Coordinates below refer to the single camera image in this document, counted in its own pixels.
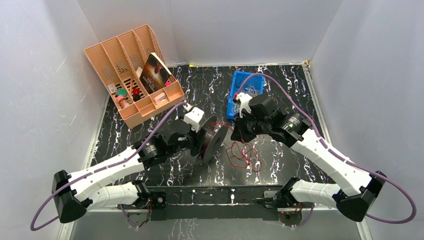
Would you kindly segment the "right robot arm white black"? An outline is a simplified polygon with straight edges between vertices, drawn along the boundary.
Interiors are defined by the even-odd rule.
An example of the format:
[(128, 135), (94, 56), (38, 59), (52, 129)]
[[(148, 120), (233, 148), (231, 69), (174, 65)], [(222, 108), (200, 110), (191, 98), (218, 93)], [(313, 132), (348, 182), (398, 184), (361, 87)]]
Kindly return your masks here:
[(315, 133), (310, 121), (295, 112), (282, 112), (270, 97), (251, 97), (241, 92), (233, 102), (239, 105), (239, 112), (234, 116), (231, 140), (248, 143), (258, 135), (268, 135), (308, 158), (335, 182), (324, 184), (292, 177), (278, 193), (264, 197), (259, 204), (280, 208), (315, 203), (336, 208), (355, 222), (365, 218), (384, 180), (342, 160), (342, 155)]

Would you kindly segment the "grey perforated cable spool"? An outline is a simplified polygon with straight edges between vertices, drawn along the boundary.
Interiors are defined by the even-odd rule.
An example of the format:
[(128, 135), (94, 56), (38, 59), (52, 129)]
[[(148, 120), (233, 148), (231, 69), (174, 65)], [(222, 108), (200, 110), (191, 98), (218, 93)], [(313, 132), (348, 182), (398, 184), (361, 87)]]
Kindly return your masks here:
[(202, 164), (208, 164), (219, 152), (227, 133), (228, 129), (217, 122), (217, 117), (211, 116), (195, 133), (190, 155), (200, 159)]

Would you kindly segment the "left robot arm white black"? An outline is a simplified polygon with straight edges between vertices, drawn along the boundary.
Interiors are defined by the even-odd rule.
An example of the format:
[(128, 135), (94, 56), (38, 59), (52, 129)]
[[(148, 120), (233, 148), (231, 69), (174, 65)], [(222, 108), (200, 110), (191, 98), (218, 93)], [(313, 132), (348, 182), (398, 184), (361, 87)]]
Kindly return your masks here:
[(196, 156), (201, 152), (209, 124), (199, 128), (182, 119), (165, 124), (157, 132), (136, 141), (121, 153), (85, 170), (68, 173), (58, 171), (53, 176), (52, 194), (61, 223), (70, 223), (94, 207), (110, 205), (134, 205), (144, 208), (149, 194), (129, 186), (109, 184), (133, 173), (143, 172), (164, 163), (178, 152), (190, 150)]

